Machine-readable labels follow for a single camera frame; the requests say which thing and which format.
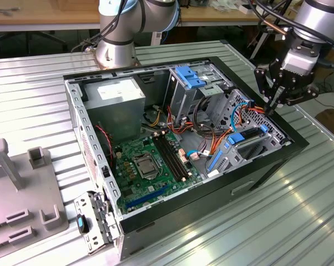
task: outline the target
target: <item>white label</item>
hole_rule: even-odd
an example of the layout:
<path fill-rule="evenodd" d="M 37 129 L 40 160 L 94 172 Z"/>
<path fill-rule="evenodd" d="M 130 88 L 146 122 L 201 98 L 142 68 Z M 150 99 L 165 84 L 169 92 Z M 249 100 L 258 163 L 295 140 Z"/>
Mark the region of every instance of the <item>white label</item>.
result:
<path fill-rule="evenodd" d="M 124 79 L 115 84 L 99 87 L 98 93 L 102 100 L 109 100 L 123 96 L 131 97 L 132 94 L 138 96 L 140 92 L 131 79 Z"/>
<path fill-rule="evenodd" d="M 219 173 L 219 171 L 217 169 L 211 171 L 210 173 L 208 173 L 208 177 L 213 177 L 216 176 Z"/>

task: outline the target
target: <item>table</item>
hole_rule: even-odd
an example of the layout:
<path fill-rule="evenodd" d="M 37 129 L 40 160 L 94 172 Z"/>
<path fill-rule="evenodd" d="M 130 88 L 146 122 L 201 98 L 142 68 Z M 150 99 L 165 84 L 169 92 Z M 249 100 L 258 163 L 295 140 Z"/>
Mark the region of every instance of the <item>table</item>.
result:
<path fill-rule="evenodd" d="M 20 7 L 12 17 L 0 14 L 0 32 L 31 30 L 99 29 L 99 13 L 96 11 L 61 11 L 56 0 L 7 0 L 0 1 L 0 8 Z M 189 26 L 256 25 L 257 16 L 238 10 L 219 12 L 212 7 L 181 9 L 182 23 Z M 154 32 L 151 45 L 159 45 L 161 33 Z"/>
<path fill-rule="evenodd" d="M 138 47 L 142 64 L 218 56 L 256 90 L 250 64 L 229 44 Z M 0 265 L 114 265 L 113 248 L 87 256 L 73 200 L 92 190 L 72 130 L 62 75 L 97 70 L 89 53 L 0 59 L 0 136 L 10 155 L 48 148 L 69 228 L 0 259 Z M 299 106 L 279 109 L 310 145 L 262 187 L 147 247 L 121 265 L 334 265 L 334 136 Z"/>

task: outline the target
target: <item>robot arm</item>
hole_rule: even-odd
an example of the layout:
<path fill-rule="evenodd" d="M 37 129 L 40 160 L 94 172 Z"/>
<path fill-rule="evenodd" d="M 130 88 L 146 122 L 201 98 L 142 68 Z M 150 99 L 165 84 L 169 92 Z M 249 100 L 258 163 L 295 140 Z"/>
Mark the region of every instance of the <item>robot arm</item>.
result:
<path fill-rule="evenodd" d="M 126 1 L 117 26 L 98 43 L 96 59 L 102 68 L 119 68 L 136 63 L 134 36 L 140 32 L 163 32 L 178 20 L 177 0 L 100 0 L 100 30 L 117 16 L 121 1 Z"/>
<path fill-rule="evenodd" d="M 255 2 L 265 12 L 272 11 L 259 1 Z M 334 47 L 334 0 L 305 0 L 295 22 L 302 27 L 286 32 L 284 49 L 269 65 L 273 86 L 270 87 L 266 80 L 265 69 L 255 69 L 259 91 L 267 101 L 266 114 L 271 114 L 278 104 L 294 105 L 316 98 L 318 90 L 311 84 L 315 67 L 334 68 L 320 56 L 324 44 L 330 43 Z"/>

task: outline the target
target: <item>ribbed metal surface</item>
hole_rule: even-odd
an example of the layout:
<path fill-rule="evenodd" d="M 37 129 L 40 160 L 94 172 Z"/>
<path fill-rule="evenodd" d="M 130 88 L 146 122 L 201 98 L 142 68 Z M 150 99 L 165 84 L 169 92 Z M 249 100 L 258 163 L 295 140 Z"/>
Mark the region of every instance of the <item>ribbed metal surface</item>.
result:
<path fill-rule="evenodd" d="M 219 56 L 252 88 L 252 65 L 220 42 L 138 48 L 142 64 Z M 0 259 L 0 265 L 111 265 L 114 249 L 88 257 L 72 200 L 92 190 L 72 131 L 62 74 L 96 70 L 89 54 L 0 60 L 0 137 L 10 155 L 50 150 L 69 228 Z M 146 248 L 122 265 L 334 265 L 334 141 L 295 108 L 279 113 L 310 146 L 264 186 Z"/>

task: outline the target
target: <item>motherboard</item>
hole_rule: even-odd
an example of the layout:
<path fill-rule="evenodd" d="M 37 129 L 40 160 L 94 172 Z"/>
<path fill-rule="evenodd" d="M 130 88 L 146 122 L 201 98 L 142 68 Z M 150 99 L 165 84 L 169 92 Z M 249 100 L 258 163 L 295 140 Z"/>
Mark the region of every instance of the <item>motherboard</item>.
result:
<path fill-rule="evenodd" d="M 172 132 L 121 143 L 117 155 L 116 182 L 122 196 L 122 214 L 147 206 L 202 178 L 189 161 L 182 161 L 180 144 Z"/>

